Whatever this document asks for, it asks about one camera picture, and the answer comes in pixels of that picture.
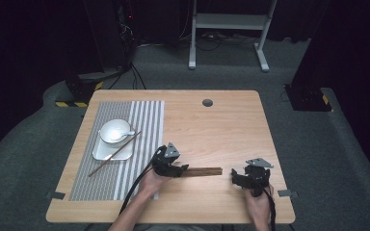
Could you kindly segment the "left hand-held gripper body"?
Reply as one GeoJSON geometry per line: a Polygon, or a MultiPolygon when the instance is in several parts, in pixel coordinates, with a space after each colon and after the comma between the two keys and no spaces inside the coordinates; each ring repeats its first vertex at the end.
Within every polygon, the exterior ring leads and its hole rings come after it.
{"type": "Polygon", "coordinates": [[[156,150],[151,160],[152,167],[158,175],[173,177],[175,172],[180,171],[178,167],[172,165],[179,156],[179,151],[169,142],[167,145],[162,145],[156,150]]]}

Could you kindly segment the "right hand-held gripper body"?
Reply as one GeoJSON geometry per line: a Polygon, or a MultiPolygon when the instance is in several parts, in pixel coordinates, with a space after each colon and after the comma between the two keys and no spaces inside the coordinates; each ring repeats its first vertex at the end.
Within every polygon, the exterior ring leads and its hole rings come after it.
{"type": "Polygon", "coordinates": [[[253,196],[260,196],[266,187],[269,186],[270,169],[274,166],[262,158],[247,160],[245,174],[248,177],[247,189],[250,189],[253,196]]]}

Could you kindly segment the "pile of brown chopsticks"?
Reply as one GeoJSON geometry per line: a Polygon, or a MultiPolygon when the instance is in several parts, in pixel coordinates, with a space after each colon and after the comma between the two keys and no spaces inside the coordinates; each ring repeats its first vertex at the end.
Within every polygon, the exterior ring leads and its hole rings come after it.
{"type": "Polygon", "coordinates": [[[182,177],[214,176],[222,174],[223,169],[221,167],[191,167],[182,173],[182,177]]]}

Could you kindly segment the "single brown wooden chopstick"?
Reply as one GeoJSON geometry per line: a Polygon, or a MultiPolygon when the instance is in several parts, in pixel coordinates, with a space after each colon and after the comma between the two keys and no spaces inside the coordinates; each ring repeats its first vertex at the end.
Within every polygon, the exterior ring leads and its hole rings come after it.
{"type": "Polygon", "coordinates": [[[110,155],[99,167],[97,167],[96,169],[94,169],[89,175],[88,177],[92,177],[94,174],[96,174],[103,166],[105,166],[106,164],[108,164],[117,154],[119,154],[121,152],[121,150],[123,148],[125,148],[126,145],[128,145],[130,142],[132,142],[133,140],[135,140],[140,134],[142,133],[142,131],[140,132],[137,132],[135,133],[126,143],[124,143],[115,153],[113,153],[112,155],[110,155]]]}

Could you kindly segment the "white square plate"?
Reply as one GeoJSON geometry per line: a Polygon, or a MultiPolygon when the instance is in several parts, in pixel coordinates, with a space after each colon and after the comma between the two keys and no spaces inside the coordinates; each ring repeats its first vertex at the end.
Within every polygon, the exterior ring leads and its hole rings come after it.
{"type": "Polygon", "coordinates": [[[131,141],[123,149],[120,149],[127,142],[128,138],[116,143],[108,143],[103,141],[101,138],[97,138],[92,151],[92,156],[96,160],[107,160],[116,153],[112,158],[112,161],[128,160],[133,155],[134,141],[131,141]]]}

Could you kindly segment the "person's left hand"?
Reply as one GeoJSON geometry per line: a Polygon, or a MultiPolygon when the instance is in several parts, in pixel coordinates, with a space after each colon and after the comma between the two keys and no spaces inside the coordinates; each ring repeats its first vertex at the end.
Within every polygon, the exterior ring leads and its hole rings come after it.
{"type": "Polygon", "coordinates": [[[153,168],[149,169],[140,183],[139,194],[151,198],[160,191],[165,183],[170,181],[170,177],[158,175],[153,168]]]}

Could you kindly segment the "person's right hand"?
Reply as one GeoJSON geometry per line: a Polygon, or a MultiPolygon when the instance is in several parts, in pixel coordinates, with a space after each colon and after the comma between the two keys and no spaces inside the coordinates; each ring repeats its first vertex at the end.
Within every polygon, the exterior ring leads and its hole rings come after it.
{"type": "Polygon", "coordinates": [[[243,189],[243,193],[251,223],[253,225],[266,223],[270,227],[271,207],[267,194],[263,193],[258,197],[253,197],[249,189],[243,189]]]}

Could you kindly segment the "white ceramic spoon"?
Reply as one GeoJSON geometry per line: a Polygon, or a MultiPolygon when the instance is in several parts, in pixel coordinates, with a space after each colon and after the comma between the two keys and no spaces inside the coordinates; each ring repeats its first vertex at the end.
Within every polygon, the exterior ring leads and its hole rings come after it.
{"type": "Polygon", "coordinates": [[[126,131],[126,132],[122,132],[122,131],[118,131],[118,130],[115,130],[115,131],[112,131],[110,133],[110,136],[109,136],[109,141],[110,142],[117,142],[117,141],[122,141],[123,139],[125,139],[127,136],[132,136],[134,135],[135,132],[134,131],[126,131]]]}

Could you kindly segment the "person's grey clothing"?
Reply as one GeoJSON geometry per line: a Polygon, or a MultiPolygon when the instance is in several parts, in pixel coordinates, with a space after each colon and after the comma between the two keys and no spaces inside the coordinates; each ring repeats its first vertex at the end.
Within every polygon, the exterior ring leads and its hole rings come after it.
{"type": "Polygon", "coordinates": [[[138,224],[134,231],[228,231],[218,224],[138,224]]]}

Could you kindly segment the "white round bowl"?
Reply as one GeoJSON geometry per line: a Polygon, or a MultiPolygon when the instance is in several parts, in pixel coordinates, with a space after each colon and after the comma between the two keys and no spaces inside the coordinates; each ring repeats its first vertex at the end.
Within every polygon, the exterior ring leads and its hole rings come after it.
{"type": "Polygon", "coordinates": [[[107,143],[117,143],[117,142],[110,142],[109,141],[109,136],[112,131],[132,131],[130,124],[123,120],[123,119],[112,119],[105,124],[102,125],[102,127],[99,130],[99,136],[100,138],[107,143]]]}

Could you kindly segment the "grey striped placemat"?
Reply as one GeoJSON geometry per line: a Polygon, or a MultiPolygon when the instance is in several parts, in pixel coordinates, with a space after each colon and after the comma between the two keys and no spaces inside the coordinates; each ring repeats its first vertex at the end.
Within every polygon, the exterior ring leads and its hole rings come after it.
{"type": "Polygon", "coordinates": [[[123,200],[137,177],[161,146],[164,133],[163,101],[122,101],[99,104],[82,162],[71,190],[71,201],[123,200]],[[142,133],[134,140],[133,155],[125,161],[110,161],[92,177],[88,175],[105,160],[93,157],[95,141],[103,124],[112,119],[127,121],[142,133]]]}

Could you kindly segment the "black base with yellow mark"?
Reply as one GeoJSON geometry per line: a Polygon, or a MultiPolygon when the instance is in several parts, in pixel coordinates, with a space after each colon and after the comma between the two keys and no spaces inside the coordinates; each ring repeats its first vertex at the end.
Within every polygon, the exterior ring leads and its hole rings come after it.
{"type": "Polygon", "coordinates": [[[332,107],[328,98],[320,90],[305,90],[285,85],[289,102],[294,111],[330,112],[332,107]]]}

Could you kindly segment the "black base with yellow stripes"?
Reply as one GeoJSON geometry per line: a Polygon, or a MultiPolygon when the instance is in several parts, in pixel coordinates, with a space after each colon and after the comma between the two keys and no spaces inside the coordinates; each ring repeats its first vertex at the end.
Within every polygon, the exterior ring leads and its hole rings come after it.
{"type": "Polygon", "coordinates": [[[104,78],[103,72],[73,74],[65,79],[58,91],[55,103],[58,107],[87,107],[96,90],[99,90],[104,78]]]}

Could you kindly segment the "black equipment cabinet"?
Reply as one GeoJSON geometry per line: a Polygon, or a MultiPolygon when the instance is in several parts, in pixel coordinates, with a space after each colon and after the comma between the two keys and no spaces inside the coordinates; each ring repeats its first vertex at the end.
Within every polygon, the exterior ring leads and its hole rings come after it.
{"type": "Polygon", "coordinates": [[[130,68],[137,34],[130,0],[84,0],[104,69],[130,68]]]}

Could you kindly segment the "white metal stand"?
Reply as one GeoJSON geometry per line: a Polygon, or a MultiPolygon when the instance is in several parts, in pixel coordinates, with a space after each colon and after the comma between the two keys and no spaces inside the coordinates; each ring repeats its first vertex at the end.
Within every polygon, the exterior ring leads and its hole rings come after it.
{"type": "Polygon", "coordinates": [[[227,30],[250,30],[260,31],[260,39],[253,48],[259,61],[261,70],[269,72],[263,46],[273,19],[278,0],[270,0],[270,7],[266,14],[224,14],[224,13],[199,13],[198,0],[193,0],[191,44],[189,51],[188,68],[197,67],[196,45],[197,29],[227,29],[227,30]]]}

